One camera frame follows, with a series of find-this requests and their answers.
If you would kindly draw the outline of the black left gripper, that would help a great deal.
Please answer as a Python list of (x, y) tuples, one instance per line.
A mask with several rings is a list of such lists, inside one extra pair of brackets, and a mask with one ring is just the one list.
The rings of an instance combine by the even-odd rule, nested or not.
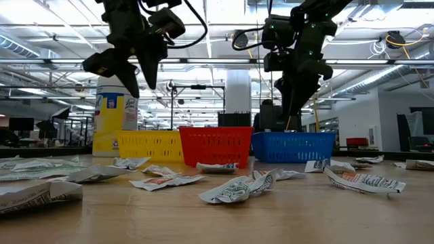
[[(135, 40), (149, 25), (139, 5), (155, 7), (168, 0), (101, 0), (104, 6), (102, 21), (109, 25), (106, 40), (113, 46), (95, 53), (82, 62), (83, 70), (101, 77), (115, 75), (135, 98), (139, 97), (136, 67), (128, 62)], [(150, 89), (157, 85), (159, 62), (167, 57), (167, 43), (163, 37), (144, 37), (136, 44), (136, 57)]]

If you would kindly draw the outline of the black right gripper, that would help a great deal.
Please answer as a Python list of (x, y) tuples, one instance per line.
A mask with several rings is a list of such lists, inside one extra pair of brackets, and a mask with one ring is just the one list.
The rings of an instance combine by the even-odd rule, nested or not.
[(274, 87), (281, 93), (284, 116), (298, 114), (319, 89), (318, 79), (321, 76), (329, 79), (333, 75), (332, 68), (323, 61), (321, 50), (325, 38), (336, 34), (336, 24), (325, 20), (308, 21), (299, 26), (291, 22), (291, 25), (295, 31), (294, 43), (291, 46), (272, 41), (264, 42), (264, 48), (270, 50), (264, 57), (264, 70), (282, 72), (283, 78), (276, 80)]

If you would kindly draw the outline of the person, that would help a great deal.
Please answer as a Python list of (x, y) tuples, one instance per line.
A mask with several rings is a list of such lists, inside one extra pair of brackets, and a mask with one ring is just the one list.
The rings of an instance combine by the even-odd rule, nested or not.
[[(272, 105), (272, 104), (273, 101), (271, 99), (266, 99), (262, 101), (262, 105)], [(260, 122), (260, 113), (257, 113), (254, 117), (254, 124), (253, 124), (255, 133), (261, 132), (259, 122)]]

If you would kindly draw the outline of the black equipment box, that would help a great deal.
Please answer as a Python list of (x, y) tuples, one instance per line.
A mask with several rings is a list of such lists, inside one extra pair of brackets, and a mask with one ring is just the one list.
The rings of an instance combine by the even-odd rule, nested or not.
[(260, 129), (302, 131), (301, 114), (285, 114), (275, 105), (260, 106), (259, 125)]

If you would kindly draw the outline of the white room column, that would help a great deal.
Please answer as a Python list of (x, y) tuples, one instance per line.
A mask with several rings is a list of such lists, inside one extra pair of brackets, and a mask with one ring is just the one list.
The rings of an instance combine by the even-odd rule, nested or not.
[(251, 77), (249, 70), (227, 70), (225, 109), (228, 113), (250, 113)]

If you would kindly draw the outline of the blue plastic basket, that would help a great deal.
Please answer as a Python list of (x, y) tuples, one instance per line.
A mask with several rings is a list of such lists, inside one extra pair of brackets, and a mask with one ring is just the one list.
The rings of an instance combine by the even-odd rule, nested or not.
[(252, 135), (252, 148), (265, 163), (306, 163), (330, 159), (335, 139), (330, 132), (259, 132)]

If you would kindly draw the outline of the yellow wipes canister white lid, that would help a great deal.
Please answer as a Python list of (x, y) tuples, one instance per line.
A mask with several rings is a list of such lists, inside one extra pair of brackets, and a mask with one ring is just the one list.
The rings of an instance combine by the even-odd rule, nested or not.
[(99, 77), (94, 110), (92, 155), (118, 157), (118, 131), (138, 129), (138, 99), (116, 77)]

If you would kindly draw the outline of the black plastic basket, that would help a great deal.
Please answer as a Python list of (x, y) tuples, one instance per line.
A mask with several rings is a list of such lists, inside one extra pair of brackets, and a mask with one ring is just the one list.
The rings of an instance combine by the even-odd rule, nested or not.
[(251, 113), (218, 113), (218, 127), (250, 127)]

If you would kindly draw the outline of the long ceiling light strip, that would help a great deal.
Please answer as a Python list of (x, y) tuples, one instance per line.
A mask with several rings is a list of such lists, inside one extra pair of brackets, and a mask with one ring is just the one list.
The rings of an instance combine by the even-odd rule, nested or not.
[[(81, 64), (84, 59), (6, 59), (0, 58), (0, 64)], [(434, 65), (434, 60), (324, 60), (326, 64), (332, 65)], [(166, 58), (160, 61), (163, 64), (263, 64), (263, 60), (240, 59), (240, 58)]]

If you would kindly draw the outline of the red bin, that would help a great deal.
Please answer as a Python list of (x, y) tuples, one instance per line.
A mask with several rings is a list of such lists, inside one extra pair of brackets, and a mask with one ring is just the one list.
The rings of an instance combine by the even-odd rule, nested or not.
[(360, 148), (369, 146), (367, 138), (347, 138), (347, 147), (349, 148)]

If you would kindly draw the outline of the yellow plastic basket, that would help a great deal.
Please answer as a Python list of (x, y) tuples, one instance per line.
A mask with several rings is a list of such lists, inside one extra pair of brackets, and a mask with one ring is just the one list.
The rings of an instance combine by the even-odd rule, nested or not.
[(118, 131), (122, 158), (145, 158), (151, 162), (184, 163), (178, 131)]

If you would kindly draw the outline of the red plastic basket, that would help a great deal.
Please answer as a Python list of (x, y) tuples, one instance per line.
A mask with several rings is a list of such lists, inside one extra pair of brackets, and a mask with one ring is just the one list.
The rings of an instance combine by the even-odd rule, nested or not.
[(181, 127), (184, 163), (248, 166), (253, 127)]

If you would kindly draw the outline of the black monitor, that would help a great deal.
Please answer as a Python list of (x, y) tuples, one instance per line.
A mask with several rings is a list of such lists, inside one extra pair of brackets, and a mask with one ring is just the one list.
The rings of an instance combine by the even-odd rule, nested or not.
[(35, 120), (28, 117), (10, 117), (8, 128), (11, 131), (33, 131)]

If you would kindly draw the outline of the dark office furniture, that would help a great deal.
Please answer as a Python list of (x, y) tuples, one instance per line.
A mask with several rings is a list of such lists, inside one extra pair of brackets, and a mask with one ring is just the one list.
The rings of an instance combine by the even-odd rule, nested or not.
[(434, 153), (434, 107), (410, 107), (397, 114), (397, 126), (401, 151)]

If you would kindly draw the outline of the green striped bandage strip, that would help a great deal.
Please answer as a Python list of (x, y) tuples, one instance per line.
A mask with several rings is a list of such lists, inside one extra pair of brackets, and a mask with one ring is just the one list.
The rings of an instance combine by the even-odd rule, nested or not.
[(69, 176), (72, 173), (82, 171), (84, 169), (85, 167), (57, 167), (32, 171), (20, 171), (0, 176), (0, 182), (18, 180), (40, 180), (52, 176)]

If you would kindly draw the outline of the black stand frame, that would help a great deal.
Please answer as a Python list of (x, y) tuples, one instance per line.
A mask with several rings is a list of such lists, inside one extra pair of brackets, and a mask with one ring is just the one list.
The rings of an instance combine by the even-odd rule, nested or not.
[[(170, 92), (170, 102), (171, 102), (171, 106), (170, 106), (170, 129), (174, 130), (174, 90), (180, 88), (180, 91), (177, 93), (178, 95), (180, 95), (185, 89), (193, 89), (193, 90), (205, 90), (205, 89), (211, 89), (214, 93), (216, 93), (217, 95), (220, 96), (220, 98), (223, 101), (223, 112), (225, 112), (226, 108), (226, 89), (225, 86), (222, 85), (200, 85), (200, 84), (196, 84), (196, 85), (172, 85), (172, 89)], [(216, 89), (221, 89), (222, 90), (222, 95), (220, 95)]]

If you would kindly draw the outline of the silver ceiling duct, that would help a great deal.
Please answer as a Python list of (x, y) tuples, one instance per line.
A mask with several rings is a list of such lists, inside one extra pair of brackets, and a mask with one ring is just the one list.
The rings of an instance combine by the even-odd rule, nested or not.
[(390, 80), (396, 79), (401, 75), (410, 74), (414, 70), (415, 65), (393, 65), (382, 70), (370, 71), (349, 83), (346, 88), (339, 89), (332, 94), (333, 98), (344, 96), (345, 94), (363, 92), (377, 85), (387, 83)]

